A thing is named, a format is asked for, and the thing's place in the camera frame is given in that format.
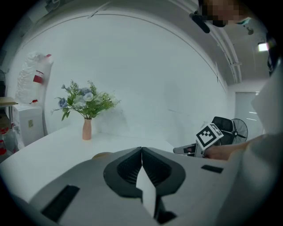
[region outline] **doorway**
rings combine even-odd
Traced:
[[[236,93],[235,118],[243,120],[248,127],[248,138],[251,140],[264,132],[263,125],[251,105],[258,93]]]

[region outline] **curved white backdrop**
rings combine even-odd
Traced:
[[[92,80],[99,91],[114,91],[121,100],[93,120],[94,132],[181,146],[194,142],[204,121],[229,118],[227,95],[207,62],[186,42],[144,20],[99,15],[43,32],[17,52],[7,76],[7,96],[15,96],[21,65],[32,51],[54,58],[44,103],[48,133],[83,124],[79,113],[63,122],[61,112],[50,113],[57,108],[54,98],[67,96],[62,84],[72,79],[81,87]]]

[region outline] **black slot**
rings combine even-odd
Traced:
[[[175,193],[186,178],[179,163],[146,147],[142,148],[142,165],[160,197]]]
[[[216,167],[216,166],[209,166],[209,165],[203,165],[202,169],[208,170],[208,171],[211,171],[211,172],[215,172],[215,173],[222,173],[222,171],[223,171],[223,168]]]
[[[106,184],[119,196],[141,198],[142,191],[136,188],[138,173],[142,167],[142,148],[110,162],[104,169]]]
[[[45,207],[42,214],[50,220],[57,222],[63,215],[64,211],[72,202],[73,198],[78,193],[79,188],[72,185],[67,185],[52,201]]]

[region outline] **artificial flower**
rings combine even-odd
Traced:
[[[86,101],[82,95],[78,95],[75,97],[73,105],[76,109],[81,109],[86,106]]]
[[[96,101],[98,103],[102,103],[103,102],[103,93],[100,93],[96,96]]]
[[[65,108],[67,106],[67,101],[65,98],[60,98],[60,101],[58,102],[58,105],[60,108]]]
[[[93,94],[92,93],[87,93],[84,97],[83,97],[83,99],[85,100],[85,101],[92,101],[92,99],[93,99]]]
[[[117,105],[119,102],[113,94],[109,94],[109,99],[114,105]]]
[[[86,95],[86,94],[88,94],[88,93],[91,93],[92,91],[91,91],[89,88],[85,87],[85,88],[82,88],[82,89],[80,90],[80,92],[81,92],[83,95]]]

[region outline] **ceiling light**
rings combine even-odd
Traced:
[[[258,51],[268,51],[268,46],[266,42],[258,44]]]

